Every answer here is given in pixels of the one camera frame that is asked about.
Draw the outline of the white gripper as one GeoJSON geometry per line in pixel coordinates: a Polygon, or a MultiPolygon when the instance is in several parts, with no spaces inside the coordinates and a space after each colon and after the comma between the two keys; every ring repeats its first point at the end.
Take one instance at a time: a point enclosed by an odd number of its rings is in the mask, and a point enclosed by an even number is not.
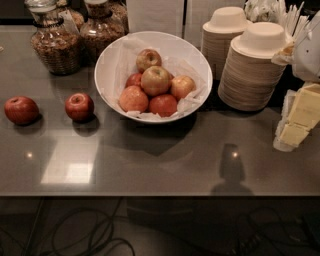
{"type": "Polygon", "coordinates": [[[271,62],[291,65],[295,77],[313,82],[305,83],[297,93],[288,90],[283,101],[273,147],[292,152],[307,137],[307,130],[313,129],[320,121],[320,11],[272,57],[271,62]]]}

